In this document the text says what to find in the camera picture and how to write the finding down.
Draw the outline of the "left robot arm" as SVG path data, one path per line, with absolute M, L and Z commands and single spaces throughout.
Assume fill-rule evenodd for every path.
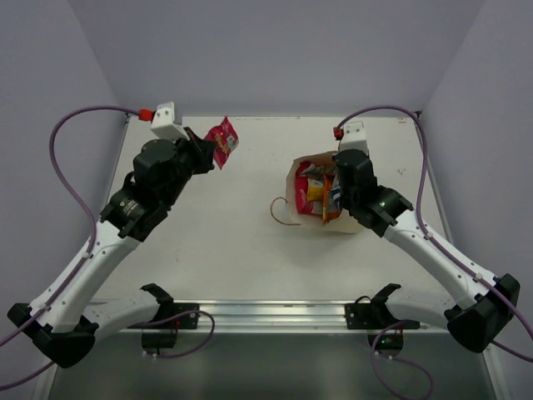
M 190 128 L 185 133 L 142 146 L 86 247 L 39 297 L 8 311 L 9 320 L 60 368 L 73 367 L 97 342 L 124 328 L 171 323 L 174 299 L 154 283 L 124 299 L 98 306 L 91 301 L 116 267 L 168 217 L 191 177 L 213 170 L 216 143 Z

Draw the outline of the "beige paper bag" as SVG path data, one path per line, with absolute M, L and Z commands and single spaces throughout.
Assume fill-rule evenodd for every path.
M 283 226 L 358 234 L 363 226 L 341 209 L 340 185 L 333 156 L 335 152 L 299 157 L 286 175 L 283 197 L 271 201 L 272 219 Z

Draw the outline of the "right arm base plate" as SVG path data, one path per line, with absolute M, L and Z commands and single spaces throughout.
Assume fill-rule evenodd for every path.
M 400 284 L 389 283 L 376 295 L 369 297 L 360 296 L 353 302 L 344 305 L 346 328 L 349 330 L 378 331 L 398 323 L 399 319 L 392 316 L 386 307 L 386 301 L 397 290 Z M 400 354 L 404 346 L 404 333 L 407 330 L 417 330 L 421 327 L 419 322 L 407 320 L 403 325 L 387 331 L 377 341 L 376 351 L 379 355 L 395 357 Z

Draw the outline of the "red candy packet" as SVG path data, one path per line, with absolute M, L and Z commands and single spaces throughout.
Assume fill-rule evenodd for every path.
M 204 139 L 215 144 L 213 161 L 219 169 L 223 169 L 229 157 L 239 144 L 237 131 L 233 127 L 228 116 L 225 116 L 220 124 L 212 127 Z

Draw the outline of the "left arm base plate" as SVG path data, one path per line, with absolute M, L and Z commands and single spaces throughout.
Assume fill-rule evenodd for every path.
M 175 318 L 170 322 L 157 325 L 154 329 L 162 330 L 156 333 L 143 333 L 141 335 L 142 349 L 147 353 L 160 354 L 161 350 L 172 349 L 177 343 L 179 329 L 194 330 L 198 324 L 199 304 L 196 302 L 175 302 L 173 297 L 155 283 L 141 287 L 141 290 L 150 293 L 157 300 L 159 308 L 152 322 L 159 322 L 179 313 L 184 316 Z

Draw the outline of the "yellow snack bar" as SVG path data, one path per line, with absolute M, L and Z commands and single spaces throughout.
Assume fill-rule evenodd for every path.
M 309 203 L 322 202 L 325 192 L 325 182 L 314 178 L 307 179 L 306 200 Z

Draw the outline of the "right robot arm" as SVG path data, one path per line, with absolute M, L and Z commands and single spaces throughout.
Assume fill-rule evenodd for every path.
M 427 323 L 447 330 L 465 349 L 482 353 L 516 314 L 521 289 L 509 273 L 479 266 L 429 227 L 398 191 L 378 184 L 371 159 L 361 150 L 338 152 L 332 161 L 341 188 L 341 205 L 364 228 L 397 246 L 419 263 L 451 296 L 454 305 L 398 284 L 371 299 L 375 324 Z

